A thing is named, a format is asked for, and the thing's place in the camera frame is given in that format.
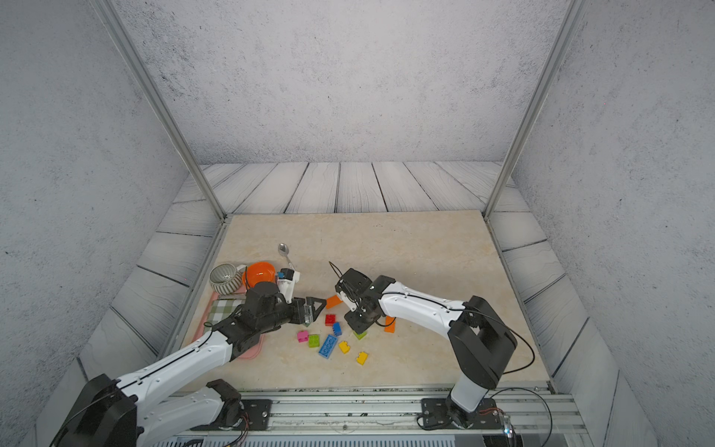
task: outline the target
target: gray textured wall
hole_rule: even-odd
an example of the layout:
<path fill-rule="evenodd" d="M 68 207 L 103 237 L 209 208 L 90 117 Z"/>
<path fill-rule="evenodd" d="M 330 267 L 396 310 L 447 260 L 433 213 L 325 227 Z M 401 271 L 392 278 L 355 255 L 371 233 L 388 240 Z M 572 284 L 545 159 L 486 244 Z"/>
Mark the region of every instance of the gray textured wall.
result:
<path fill-rule="evenodd" d="M 0 445 L 19 442 L 187 172 L 87 0 L 0 14 Z"/>
<path fill-rule="evenodd" d="M 568 0 L 115 0 L 201 163 L 500 160 Z"/>
<path fill-rule="evenodd" d="M 715 3 L 584 21 L 515 179 L 664 445 L 712 445 Z"/>

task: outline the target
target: green checkered napkin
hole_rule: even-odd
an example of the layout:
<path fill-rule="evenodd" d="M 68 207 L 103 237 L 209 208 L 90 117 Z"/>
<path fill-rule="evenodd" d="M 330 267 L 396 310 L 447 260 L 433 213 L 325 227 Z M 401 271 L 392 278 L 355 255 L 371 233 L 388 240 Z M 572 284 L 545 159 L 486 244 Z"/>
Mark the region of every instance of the green checkered napkin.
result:
<path fill-rule="evenodd" d="M 231 312 L 241 303 L 243 303 L 244 298 L 219 298 L 211 303 L 211 310 L 209 315 L 206 317 L 206 321 L 215 325 L 219 321 L 223 320 L 227 316 L 231 315 Z M 211 328 L 204 326 L 204 334 L 210 331 Z"/>

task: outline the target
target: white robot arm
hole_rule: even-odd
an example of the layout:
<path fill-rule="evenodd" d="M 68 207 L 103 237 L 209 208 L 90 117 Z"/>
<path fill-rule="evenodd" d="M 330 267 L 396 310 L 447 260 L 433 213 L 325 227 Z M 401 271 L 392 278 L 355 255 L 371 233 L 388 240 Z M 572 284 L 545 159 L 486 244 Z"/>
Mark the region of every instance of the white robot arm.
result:
<path fill-rule="evenodd" d="M 390 316 L 424 326 L 451 342 L 462 374 L 447 398 L 448 415 L 456 425 L 469 426 L 516 349 L 516 340 L 489 304 L 479 297 L 468 302 L 446 300 L 385 276 L 371 281 L 354 269 L 340 276 L 335 289 L 350 304 L 345 320 L 358 333 L 378 318 Z M 163 401 L 191 380 L 246 352 L 262 333 L 285 323 L 305 324 L 305 315 L 317 317 L 324 307 L 325 300 L 317 298 L 293 298 L 287 303 L 276 284 L 258 283 L 247 293 L 242 308 L 187 347 L 116 380 L 101 375 L 89 381 L 53 444 L 145 447 L 195 426 L 238 426 L 241 395 L 223 380 Z"/>

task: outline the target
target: striped ceramic bowl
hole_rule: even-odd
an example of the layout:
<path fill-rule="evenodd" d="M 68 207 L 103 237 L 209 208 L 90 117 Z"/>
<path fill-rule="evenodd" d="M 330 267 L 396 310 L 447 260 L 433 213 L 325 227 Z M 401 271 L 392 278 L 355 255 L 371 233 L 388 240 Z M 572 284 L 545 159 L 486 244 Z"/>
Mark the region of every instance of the striped ceramic bowl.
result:
<path fill-rule="evenodd" d="M 211 270 L 209 281 L 219 295 L 230 295 L 241 287 L 241 275 L 233 264 L 221 264 Z"/>

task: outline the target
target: spoon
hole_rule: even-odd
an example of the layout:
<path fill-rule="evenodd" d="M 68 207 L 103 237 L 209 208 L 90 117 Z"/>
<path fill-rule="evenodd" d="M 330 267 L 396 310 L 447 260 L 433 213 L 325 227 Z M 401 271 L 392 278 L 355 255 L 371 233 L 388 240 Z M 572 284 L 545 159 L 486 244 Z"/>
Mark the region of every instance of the spoon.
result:
<path fill-rule="evenodd" d="M 293 263 L 290 262 L 290 258 L 288 257 L 288 246 L 283 243 L 278 244 L 278 252 L 281 256 L 285 256 L 285 260 L 288 261 L 288 267 L 290 267 L 291 270 L 295 270 L 295 267 L 293 267 Z"/>

